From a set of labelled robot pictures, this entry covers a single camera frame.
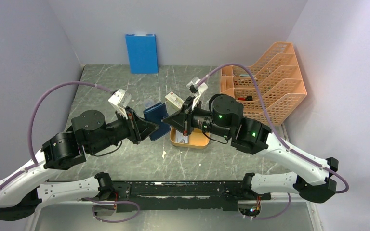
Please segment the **blue leather card holder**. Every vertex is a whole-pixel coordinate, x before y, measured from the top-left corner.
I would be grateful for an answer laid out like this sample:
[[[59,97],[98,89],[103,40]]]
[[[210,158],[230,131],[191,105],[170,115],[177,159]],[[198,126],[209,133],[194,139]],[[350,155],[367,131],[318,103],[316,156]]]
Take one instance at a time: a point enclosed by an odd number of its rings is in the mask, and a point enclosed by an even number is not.
[[[170,132],[171,130],[170,126],[163,122],[163,119],[168,117],[166,104],[159,102],[145,109],[143,111],[143,114],[145,120],[155,123],[159,126],[157,130],[151,133],[150,135],[151,141],[156,141]]]

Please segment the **orange oval tray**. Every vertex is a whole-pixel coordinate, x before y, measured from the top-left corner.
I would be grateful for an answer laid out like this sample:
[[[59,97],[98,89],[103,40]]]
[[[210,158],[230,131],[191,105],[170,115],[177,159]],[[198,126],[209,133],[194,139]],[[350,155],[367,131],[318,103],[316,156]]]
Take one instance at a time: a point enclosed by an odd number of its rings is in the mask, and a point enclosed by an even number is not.
[[[188,144],[182,144],[176,142],[176,135],[180,132],[174,128],[170,130],[170,141],[173,146],[193,148],[193,149],[204,149],[208,146],[210,139],[209,133],[203,134],[200,129],[194,129],[191,135],[188,136]]]

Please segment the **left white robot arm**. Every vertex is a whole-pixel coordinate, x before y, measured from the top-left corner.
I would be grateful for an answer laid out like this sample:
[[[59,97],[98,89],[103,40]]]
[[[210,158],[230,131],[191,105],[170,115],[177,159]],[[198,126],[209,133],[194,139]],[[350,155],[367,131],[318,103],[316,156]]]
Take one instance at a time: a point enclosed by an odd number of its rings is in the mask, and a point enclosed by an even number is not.
[[[71,122],[67,131],[57,133],[43,144],[34,160],[0,180],[0,220],[20,220],[39,208],[73,199],[110,199],[115,188],[105,172],[64,183],[48,183],[48,179],[84,163],[87,154],[98,155],[110,146],[120,145],[124,139],[139,144],[159,128],[133,109],[128,110],[127,117],[118,116],[111,123],[106,123],[97,110],[84,111]]]

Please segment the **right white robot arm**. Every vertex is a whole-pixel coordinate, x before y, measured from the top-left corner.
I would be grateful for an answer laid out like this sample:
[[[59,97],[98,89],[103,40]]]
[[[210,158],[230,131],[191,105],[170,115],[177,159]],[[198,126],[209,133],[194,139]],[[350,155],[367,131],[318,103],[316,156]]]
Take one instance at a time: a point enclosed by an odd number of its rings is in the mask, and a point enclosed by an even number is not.
[[[239,152],[262,156],[289,169],[284,174],[245,174],[240,189],[244,198],[293,193],[313,203],[324,203],[337,194],[337,183],[332,179],[338,170],[337,159],[315,157],[279,139],[269,126],[244,117],[242,103],[229,95],[215,94],[208,110],[200,105],[192,108],[192,102],[188,97],[181,109],[163,122],[185,136],[197,128],[222,137]]]

